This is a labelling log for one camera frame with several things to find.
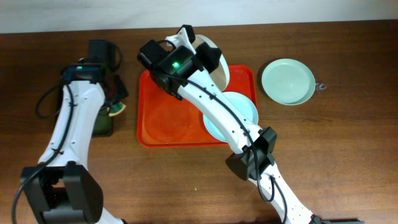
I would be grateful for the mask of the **light blue plate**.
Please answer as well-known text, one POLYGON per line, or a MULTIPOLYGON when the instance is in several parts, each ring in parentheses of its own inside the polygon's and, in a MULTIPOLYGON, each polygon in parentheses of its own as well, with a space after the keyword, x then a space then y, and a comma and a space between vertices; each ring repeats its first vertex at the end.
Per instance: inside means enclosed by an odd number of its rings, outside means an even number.
MULTIPOLYGON (((233 91, 227 91, 223 94, 248 120, 254 124, 259 124, 257 108, 248 97, 233 91)), ((221 142, 226 142, 222 133, 205 115, 203 115, 203 122, 210 135, 221 142)))

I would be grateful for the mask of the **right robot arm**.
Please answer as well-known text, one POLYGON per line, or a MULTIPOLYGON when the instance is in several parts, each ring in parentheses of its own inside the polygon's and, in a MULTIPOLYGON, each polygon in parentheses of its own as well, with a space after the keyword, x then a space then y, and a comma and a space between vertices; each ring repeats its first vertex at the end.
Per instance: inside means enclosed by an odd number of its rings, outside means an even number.
POLYGON ((277 133, 248 120, 211 78, 222 51, 206 42, 194 46, 195 39, 193 27, 183 25, 164 39, 171 50, 165 50, 159 40, 149 40, 139 49, 137 59, 161 90, 189 101, 217 127, 233 152, 226 160, 229 169, 256 185, 282 223, 323 224, 325 220, 302 204, 282 177, 272 155, 277 133))

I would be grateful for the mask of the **green yellow sponge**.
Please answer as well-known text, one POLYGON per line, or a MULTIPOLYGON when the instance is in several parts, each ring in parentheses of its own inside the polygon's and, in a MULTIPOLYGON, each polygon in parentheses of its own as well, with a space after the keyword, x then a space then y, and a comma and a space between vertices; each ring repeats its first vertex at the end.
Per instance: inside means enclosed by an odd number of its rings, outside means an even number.
POLYGON ((122 102, 112 104, 109 109, 107 115, 109 117, 117 116, 118 114, 122 113, 126 109, 126 105, 122 102))

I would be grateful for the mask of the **mint green plate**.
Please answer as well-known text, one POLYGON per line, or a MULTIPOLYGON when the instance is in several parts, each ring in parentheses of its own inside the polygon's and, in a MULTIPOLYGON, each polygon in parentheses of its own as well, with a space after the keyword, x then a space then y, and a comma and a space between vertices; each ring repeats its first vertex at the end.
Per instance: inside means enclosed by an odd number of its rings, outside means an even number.
POLYGON ((302 62, 282 58, 268 64, 261 75, 261 85, 267 96, 282 105, 299 105, 315 92, 315 77, 302 62))

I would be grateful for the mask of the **white plate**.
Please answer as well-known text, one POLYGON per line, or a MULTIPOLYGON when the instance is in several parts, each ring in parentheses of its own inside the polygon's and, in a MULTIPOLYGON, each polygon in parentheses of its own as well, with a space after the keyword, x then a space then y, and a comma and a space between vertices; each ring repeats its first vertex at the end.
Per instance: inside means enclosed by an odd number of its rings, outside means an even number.
MULTIPOLYGON (((211 41, 206 36, 200 34, 195 35, 195 41, 193 42, 192 46, 194 48, 197 48, 200 44, 204 42, 206 42, 212 48, 217 48, 216 44, 213 41, 211 41)), ((230 81, 230 74, 228 64, 223 54, 221 54, 220 56, 218 68, 210 73, 210 77, 221 91, 224 91, 227 88, 230 81)))

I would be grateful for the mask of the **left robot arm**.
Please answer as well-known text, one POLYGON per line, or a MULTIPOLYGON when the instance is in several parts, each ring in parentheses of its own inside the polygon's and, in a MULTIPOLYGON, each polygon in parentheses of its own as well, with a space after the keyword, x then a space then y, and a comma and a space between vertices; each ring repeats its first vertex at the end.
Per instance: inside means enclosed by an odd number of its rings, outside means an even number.
POLYGON ((103 191, 88 172, 88 151, 98 117, 125 109, 128 92, 117 71, 123 55, 108 40, 90 40, 88 56, 61 71, 60 109, 50 142, 38 164, 25 167, 11 208, 25 195, 37 223, 124 223, 104 207, 103 191))

